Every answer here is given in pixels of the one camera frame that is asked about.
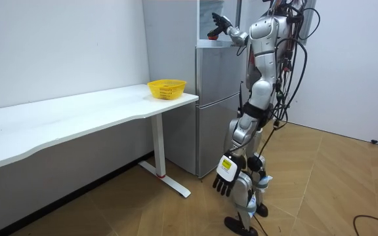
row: white wall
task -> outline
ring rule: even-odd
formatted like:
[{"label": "white wall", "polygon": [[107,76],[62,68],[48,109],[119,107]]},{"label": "white wall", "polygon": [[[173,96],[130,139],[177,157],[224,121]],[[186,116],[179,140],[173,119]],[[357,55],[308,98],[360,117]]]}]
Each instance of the white wall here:
[{"label": "white wall", "polygon": [[0,1],[0,107],[148,77],[141,0]]},{"label": "white wall", "polygon": [[[147,83],[141,0],[0,1],[0,108]],[[149,120],[0,168],[0,229],[153,150]]]},{"label": "white wall", "polygon": [[[378,1],[317,0],[316,9],[322,22],[307,41],[307,69],[289,120],[378,140]],[[313,17],[311,31],[317,19]],[[295,79],[303,66],[299,52]]]}]

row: yellow basket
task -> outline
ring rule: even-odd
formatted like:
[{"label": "yellow basket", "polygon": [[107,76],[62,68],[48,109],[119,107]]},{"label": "yellow basket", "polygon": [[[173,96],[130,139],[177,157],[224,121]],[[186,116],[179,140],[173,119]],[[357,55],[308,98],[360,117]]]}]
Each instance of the yellow basket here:
[{"label": "yellow basket", "polygon": [[148,83],[152,96],[172,100],[182,95],[186,81],[177,79],[161,79]]}]

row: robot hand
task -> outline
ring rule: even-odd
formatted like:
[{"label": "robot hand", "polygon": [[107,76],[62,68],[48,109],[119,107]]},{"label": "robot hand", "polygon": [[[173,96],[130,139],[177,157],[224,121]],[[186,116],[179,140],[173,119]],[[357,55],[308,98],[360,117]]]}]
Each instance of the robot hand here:
[{"label": "robot hand", "polygon": [[221,32],[224,32],[227,34],[227,29],[232,26],[231,22],[227,17],[225,16],[220,16],[217,13],[213,12],[213,19],[215,22],[215,25],[217,26],[216,29],[208,33],[208,37],[214,37],[219,35]]},{"label": "robot hand", "polygon": [[225,194],[229,197],[243,168],[245,168],[244,157],[232,157],[228,153],[224,154],[217,167],[217,177],[215,177],[213,188],[217,188],[222,196]]}]

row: wooden floor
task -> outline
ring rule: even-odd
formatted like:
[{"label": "wooden floor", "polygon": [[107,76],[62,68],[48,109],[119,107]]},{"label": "wooden floor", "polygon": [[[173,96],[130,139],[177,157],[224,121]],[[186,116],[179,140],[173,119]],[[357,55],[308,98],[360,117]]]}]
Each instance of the wooden floor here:
[{"label": "wooden floor", "polygon": [[[259,220],[269,236],[355,235],[355,215],[378,217],[378,146],[288,124],[264,156],[274,179],[264,200],[269,217]],[[134,167],[14,235],[234,235],[222,221],[236,211],[211,187],[215,173],[201,181],[172,163],[166,167],[192,192],[189,198]],[[374,220],[357,225],[360,235],[378,235]]]}]

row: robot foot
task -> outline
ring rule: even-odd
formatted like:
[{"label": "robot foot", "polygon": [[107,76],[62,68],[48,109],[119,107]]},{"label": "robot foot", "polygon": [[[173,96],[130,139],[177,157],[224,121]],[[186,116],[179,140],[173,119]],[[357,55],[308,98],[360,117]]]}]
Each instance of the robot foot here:
[{"label": "robot foot", "polygon": [[257,207],[256,207],[256,213],[259,216],[267,217],[268,216],[268,207],[266,207],[263,203],[261,203],[260,206],[257,205]]},{"label": "robot foot", "polygon": [[234,233],[241,236],[259,236],[256,229],[250,227],[250,230],[245,230],[241,221],[227,216],[224,219],[224,225]]}]

